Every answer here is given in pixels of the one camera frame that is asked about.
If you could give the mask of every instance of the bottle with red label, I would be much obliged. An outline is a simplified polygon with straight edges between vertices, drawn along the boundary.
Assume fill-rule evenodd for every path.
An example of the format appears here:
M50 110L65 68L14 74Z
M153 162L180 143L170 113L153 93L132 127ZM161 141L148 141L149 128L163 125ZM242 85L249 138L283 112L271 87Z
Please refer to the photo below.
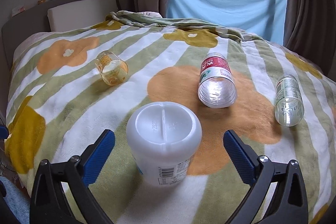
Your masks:
M198 98L212 108L232 105L237 99L237 89L224 56L209 53L203 60L199 73Z

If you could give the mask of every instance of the striped blanket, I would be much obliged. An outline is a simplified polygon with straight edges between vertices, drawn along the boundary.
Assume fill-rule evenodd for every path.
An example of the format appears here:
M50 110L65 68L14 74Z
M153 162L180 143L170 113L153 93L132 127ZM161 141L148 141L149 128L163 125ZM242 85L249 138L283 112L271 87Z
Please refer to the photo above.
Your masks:
M110 87L101 79L95 58L104 50L127 62L125 83ZM200 64L209 52L228 60L238 91L231 107L208 108L197 97ZM275 84L283 73L298 80L305 108L291 128L274 118ZM296 54L243 30L119 11L93 27L35 39L16 55L11 77L5 150L29 193L42 159L62 162L80 155L108 128L116 145L90 190L117 224L224 223L249 188L223 148L227 129L272 161L299 161L311 223L336 194L335 83ZM183 104L202 125L188 175L172 188L143 183L127 146L127 120L154 101ZM272 184L256 220L274 189Z

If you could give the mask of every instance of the white flower center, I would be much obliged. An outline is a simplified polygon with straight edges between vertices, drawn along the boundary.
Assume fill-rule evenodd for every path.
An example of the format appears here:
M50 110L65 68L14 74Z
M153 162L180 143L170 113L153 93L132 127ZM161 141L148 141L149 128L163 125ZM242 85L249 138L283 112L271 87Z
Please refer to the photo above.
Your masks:
M69 48L67 48L63 54L64 57L66 56L70 56L75 50L71 50Z

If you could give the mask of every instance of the red label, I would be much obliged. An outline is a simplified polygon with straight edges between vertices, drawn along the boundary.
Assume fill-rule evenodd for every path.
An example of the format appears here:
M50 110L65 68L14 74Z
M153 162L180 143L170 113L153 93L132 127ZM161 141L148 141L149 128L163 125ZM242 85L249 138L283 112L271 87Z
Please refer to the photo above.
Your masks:
M231 73L231 70L229 68L229 65L227 63L227 61L224 58L221 57L217 57L217 56L210 56L207 59L205 59L202 62L201 65L201 73L210 67L220 67L220 68L224 68L226 70L228 70Z

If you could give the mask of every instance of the white plastic bottle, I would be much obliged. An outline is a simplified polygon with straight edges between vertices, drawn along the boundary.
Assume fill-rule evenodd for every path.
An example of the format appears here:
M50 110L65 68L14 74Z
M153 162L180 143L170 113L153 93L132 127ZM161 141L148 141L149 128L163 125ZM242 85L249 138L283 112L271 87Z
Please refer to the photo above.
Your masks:
M291 127L301 121L305 109L295 77L290 74L279 78L275 102L275 119L282 126Z
M198 98L212 108L228 107L237 99L231 70L222 54L211 52L204 58L199 74Z
M143 179L163 187L186 177L201 142L202 129L196 115L187 107L154 102L131 115L126 136Z

